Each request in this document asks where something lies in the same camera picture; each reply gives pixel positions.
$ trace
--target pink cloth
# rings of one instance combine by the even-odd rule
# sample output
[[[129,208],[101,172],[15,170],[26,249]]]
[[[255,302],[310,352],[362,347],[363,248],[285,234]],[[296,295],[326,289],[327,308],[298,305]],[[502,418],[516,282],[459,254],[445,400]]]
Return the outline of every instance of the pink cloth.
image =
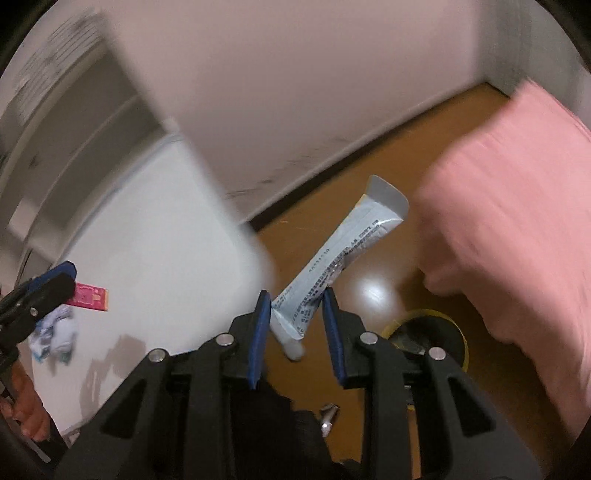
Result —
[[[420,268],[535,363],[578,436],[591,415],[591,134],[524,83],[418,191]]]

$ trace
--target metal bolt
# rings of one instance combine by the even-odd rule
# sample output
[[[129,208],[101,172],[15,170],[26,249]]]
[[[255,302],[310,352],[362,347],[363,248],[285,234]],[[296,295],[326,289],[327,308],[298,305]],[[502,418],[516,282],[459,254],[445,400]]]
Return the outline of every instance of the metal bolt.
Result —
[[[231,333],[221,333],[216,337],[216,343],[219,346],[230,346],[234,343],[234,337]]]
[[[375,345],[378,343],[378,336],[373,332],[363,332],[359,339],[366,345]]]
[[[322,438],[328,437],[336,420],[339,418],[340,408],[334,403],[326,404],[320,409],[320,431]]]
[[[434,346],[429,349],[429,356],[433,358],[433,360],[443,360],[446,357],[446,353],[443,348]]]
[[[166,351],[161,348],[155,348],[148,354],[148,360],[153,364],[157,364],[166,358]]]

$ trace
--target small metal part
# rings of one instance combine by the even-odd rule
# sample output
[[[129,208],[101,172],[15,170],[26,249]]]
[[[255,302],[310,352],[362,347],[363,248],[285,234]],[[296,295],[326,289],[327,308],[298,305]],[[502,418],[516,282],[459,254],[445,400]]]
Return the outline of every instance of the small metal part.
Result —
[[[234,337],[231,333],[221,333],[216,337],[216,343],[219,346],[230,346],[234,343]]]
[[[378,343],[378,335],[373,332],[363,332],[359,339],[366,345],[375,345]]]
[[[148,354],[148,360],[152,363],[157,364],[166,358],[166,351],[161,348],[155,348]]]
[[[320,409],[320,430],[322,438],[328,437],[333,425],[339,418],[340,407],[334,403],[327,403]]]
[[[446,357],[445,350],[439,346],[434,346],[429,349],[429,356],[433,360],[443,360]]]
[[[64,442],[66,442],[66,445],[68,446],[68,448],[72,448],[72,445],[74,445],[74,442],[78,439],[79,436],[80,436],[80,428],[76,428],[76,429],[62,435],[62,438],[64,439]]]

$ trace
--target pink tag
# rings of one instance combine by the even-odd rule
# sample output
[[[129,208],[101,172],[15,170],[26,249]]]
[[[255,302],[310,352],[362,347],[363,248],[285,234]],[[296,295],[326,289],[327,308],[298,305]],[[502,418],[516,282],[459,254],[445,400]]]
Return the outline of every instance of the pink tag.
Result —
[[[68,300],[66,304],[72,305],[73,307],[106,312],[109,308],[109,290],[83,283],[76,283],[74,297]]]

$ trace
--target baseboard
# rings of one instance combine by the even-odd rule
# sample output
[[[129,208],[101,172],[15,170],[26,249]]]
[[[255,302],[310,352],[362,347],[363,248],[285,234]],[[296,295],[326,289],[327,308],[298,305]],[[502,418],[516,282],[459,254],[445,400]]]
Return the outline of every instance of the baseboard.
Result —
[[[279,215],[293,207],[302,198],[320,187],[323,183],[329,181],[344,169],[356,163],[364,155],[388,141],[393,135],[400,132],[409,122],[419,118],[421,115],[425,115],[442,103],[447,102],[456,95],[459,95],[482,82],[483,80],[472,80],[451,92],[447,91],[433,95],[411,109],[369,131],[365,135],[362,135],[358,140],[350,143],[335,155],[327,158],[316,167],[310,169],[305,175],[302,175],[292,182],[289,186],[273,195],[269,201],[265,202],[260,208],[248,215],[245,222],[247,222],[255,232],[260,231]]]

